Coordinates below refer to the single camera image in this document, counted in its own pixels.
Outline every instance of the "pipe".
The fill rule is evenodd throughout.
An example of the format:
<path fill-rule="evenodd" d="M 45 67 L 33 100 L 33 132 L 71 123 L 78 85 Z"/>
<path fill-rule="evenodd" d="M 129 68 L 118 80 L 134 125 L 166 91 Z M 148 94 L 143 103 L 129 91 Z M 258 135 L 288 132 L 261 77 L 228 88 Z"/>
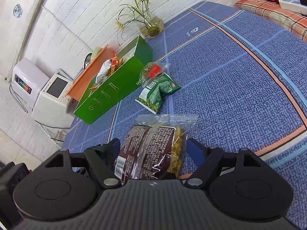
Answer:
<path fill-rule="evenodd" d="M 30 11 L 29 16 L 28 16 L 28 21 L 27 21 L 26 27 L 24 28 L 22 35 L 21 35 L 22 40 L 19 42 L 19 45 L 17 47 L 17 53 L 16 53 L 14 61 L 13 61 L 13 65 L 10 69 L 8 76 L 7 76 L 7 82 L 8 83 L 12 79 L 14 67 L 20 61 L 22 56 L 24 55 L 27 42 L 30 38 L 31 31 L 33 29 L 33 26 L 35 25 L 35 21 L 36 21 L 36 18 L 38 16 L 39 11 L 40 11 L 40 6 L 42 5 L 43 1 L 44 0 L 35 0 L 32 8 L 31 8 L 31 11 Z"/>

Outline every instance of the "plaid tablecloth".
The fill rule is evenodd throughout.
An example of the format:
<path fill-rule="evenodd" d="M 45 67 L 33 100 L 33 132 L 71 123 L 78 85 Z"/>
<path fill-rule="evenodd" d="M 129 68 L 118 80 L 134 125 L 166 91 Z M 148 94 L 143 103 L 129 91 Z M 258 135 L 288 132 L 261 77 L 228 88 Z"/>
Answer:
<path fill-rule="evenodd" d="M 235 6 L 268 19 L 307 42 L 307 16 L 283 9 L 279 3 L 266 0 L 240 0 Z"/>

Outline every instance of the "white machine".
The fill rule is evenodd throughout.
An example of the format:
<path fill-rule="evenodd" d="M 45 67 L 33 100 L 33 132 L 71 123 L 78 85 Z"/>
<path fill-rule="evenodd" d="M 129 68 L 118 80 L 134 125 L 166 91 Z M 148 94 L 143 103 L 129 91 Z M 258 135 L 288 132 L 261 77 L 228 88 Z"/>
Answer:
<path fill-rule="evenodd" d="M 14 67 L 11 81 L 13 91 L 33 109 L 31 117 L 52 138 L 62 140 L 75 117 L 76 101 L 65 96 L 72 84 L 58 73 L 49 79 L 26 58 Z"/>

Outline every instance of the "green snack package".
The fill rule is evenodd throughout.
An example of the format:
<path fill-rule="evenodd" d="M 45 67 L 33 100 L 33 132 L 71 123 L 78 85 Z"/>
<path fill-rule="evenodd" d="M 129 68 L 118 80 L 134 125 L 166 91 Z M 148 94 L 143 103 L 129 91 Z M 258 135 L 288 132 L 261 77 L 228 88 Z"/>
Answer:
<path fill-rule="evenodd" d="M 161 73 L 143 89 L 135 101 L 156 114 L 162 105 L 162 97 L 170 95 L 180 88 L 170 76 Z"/>

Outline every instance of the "barcode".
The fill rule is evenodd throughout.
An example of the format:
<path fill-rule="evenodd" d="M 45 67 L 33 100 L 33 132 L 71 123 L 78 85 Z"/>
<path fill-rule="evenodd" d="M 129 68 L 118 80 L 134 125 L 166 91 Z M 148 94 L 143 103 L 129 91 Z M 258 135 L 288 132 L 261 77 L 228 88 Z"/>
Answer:
<path fill-rule="evenodd" d="M 147 86 L 148 89 L 151 89 L 154 87 L 154 85 L 156 84 L 156 82 L 150 82 L 150 84 Z"/>
<path fill-rule="evenodd" d="M 116 166 L 115 166 L 115 176 L 117 176 L 119 179 L 122 179 L 122 170 L 124 168 L 126 159 L 118 156 L 117 161 L 116 161 Z"/>

